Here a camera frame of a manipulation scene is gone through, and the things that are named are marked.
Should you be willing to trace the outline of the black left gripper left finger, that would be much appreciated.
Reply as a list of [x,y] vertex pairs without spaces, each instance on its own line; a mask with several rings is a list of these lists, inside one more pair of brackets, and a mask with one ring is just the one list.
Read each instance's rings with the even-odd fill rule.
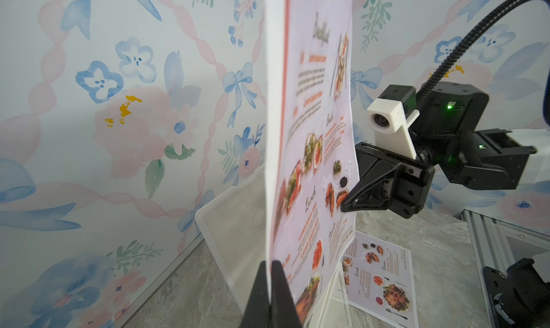
[[259,265],[239,328],[269,328],[271,325],[271,307],[267,285],[266,262]]

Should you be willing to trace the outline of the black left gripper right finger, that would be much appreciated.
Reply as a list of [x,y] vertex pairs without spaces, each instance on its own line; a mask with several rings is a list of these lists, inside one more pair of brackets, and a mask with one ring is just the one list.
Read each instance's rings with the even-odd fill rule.
[[272,262],[271,286],[271,327],[302,328],[280,261]]

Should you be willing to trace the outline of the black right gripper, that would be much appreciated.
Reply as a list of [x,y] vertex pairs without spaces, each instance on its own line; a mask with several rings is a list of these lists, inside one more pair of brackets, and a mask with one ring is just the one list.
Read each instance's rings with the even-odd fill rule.
[[433,166],[366,142],[355,151],[360,180],[341,203],[342,212],[389,210],[409,219],[424,208]]

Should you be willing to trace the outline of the restaurant special menu sheet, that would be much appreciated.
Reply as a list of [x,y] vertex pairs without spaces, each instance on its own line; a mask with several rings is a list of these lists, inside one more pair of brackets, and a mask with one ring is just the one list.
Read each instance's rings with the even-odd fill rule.
[[352,0],[267,1],[266,265],[280,261],[306,326],[322,304],[355,215],[341,201],[359,181],[352,133]]

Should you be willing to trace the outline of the white narrow rack front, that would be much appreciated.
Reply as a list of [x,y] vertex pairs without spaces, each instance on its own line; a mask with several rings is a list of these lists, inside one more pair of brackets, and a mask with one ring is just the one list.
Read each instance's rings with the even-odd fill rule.
[[196,221],[243,315],[259,265],[265,261],[264,172],[204,205]]

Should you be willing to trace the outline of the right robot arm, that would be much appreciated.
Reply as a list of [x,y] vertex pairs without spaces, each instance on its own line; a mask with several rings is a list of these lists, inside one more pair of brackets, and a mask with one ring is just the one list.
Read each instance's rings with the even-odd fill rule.
[[367,110],[374,143],[355,147],[360,180],[344,212],[389,210],[410,218],[425,206],[440,167],[471,190],[514,190],[549,180],[549,132],[480,131],[489,97],[474,86],[442,82],[421,99],[412,86],[389,86]]

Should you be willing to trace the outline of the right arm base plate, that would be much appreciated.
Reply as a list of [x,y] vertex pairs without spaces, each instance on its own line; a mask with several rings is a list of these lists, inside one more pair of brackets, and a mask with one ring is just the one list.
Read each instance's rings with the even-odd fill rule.
[[533,259],[523,258],[506,272],[482,269],[492,327],[549,326],[549,283],[534,265]]

